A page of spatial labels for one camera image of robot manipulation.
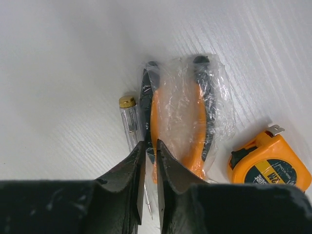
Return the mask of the orange pliers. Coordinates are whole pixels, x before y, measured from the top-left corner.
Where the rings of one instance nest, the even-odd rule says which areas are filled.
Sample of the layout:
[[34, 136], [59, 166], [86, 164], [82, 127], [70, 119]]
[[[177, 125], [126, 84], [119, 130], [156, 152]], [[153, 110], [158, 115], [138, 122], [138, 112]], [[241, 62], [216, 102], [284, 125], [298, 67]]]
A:
[[229, 79], [219, 56], [145, 63], [139, 114], [153, 164], [161, 140], [179, 163], [206, 180], [221, 141], [234, 135], [236, 125]]

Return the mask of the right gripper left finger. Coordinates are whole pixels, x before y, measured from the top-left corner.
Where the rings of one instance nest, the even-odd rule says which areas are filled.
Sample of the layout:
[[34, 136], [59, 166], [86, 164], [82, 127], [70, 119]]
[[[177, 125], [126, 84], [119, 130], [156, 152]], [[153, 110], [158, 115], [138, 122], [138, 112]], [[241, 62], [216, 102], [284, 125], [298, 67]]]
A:
[[96, 179], [94, 233], [136, 234], [142, 224], [145, 145], [140, 141], [119, 164]]

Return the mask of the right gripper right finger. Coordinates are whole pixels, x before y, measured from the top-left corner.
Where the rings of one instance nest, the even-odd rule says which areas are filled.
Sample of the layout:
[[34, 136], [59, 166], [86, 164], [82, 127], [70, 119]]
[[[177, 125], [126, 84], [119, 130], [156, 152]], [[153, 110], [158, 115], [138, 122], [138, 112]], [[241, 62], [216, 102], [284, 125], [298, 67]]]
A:
[[178, 162], [160, 139], [156, 142], [156, 175], [161, 233], [200, 233], [192, 192], [207, 182]]

